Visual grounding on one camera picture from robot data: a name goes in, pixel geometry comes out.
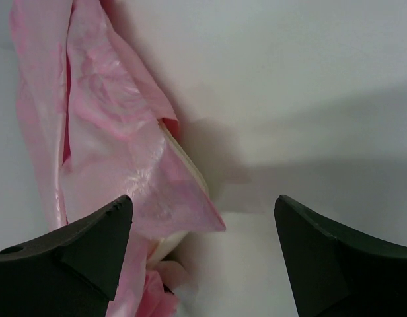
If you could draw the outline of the cream pillow with bear print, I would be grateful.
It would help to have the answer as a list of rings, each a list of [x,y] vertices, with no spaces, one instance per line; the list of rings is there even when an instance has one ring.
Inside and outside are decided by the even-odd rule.
[[[202,176],[202,173],[192,162],[191,158],[186,154],[179,142],[172,136],[172,133],[168,130],[166,124],[162,120],[159,120],[159,128],[165,134],[168,142],[174,149],[174,152],[180,157],[180,160],[193,176],[194,180],[200,185],[200,188],[206,194],[209,194],[209,188],[204,177]],[[187,235],[188,232],[180,231],[172,234],[169,237],[153,240],[147,254],[147,267],[150,268],[159,263],[163,258],[170,254]]]

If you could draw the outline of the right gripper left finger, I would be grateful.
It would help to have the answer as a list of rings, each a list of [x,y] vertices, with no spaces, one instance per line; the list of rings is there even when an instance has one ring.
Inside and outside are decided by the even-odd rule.
[[[0,316],[105,316],[133,217],[123,195],[48,234],[0,251]]]

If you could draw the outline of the pink pillowcase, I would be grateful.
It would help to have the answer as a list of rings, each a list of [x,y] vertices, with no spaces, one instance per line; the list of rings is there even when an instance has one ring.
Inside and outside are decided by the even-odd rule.
[[[174,316],[181,265],[147,267],[153,240],[221,232],[225,223],[159,128],[178,118],[135,50],[113,26],[109,1],[14,1],[17,115],[51,229],[121,195],[133,225],[109,316]]]

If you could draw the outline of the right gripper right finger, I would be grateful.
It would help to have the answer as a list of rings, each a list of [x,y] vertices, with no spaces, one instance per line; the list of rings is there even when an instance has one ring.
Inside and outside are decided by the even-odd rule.
[[[286,195],[274,217],[299,316],[407,316],[407,247]]]

